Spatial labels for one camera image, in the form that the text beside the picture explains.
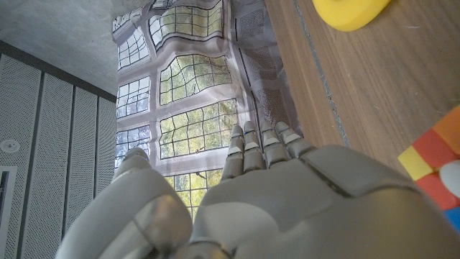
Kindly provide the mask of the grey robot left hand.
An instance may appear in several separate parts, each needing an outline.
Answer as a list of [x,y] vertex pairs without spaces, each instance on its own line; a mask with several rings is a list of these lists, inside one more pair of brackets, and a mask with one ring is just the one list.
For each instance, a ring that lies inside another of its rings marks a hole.
[[220,182],[192,217],[130,149],[58,258],[457,258],[459,232],[415,182],[280,122],[235,126]]

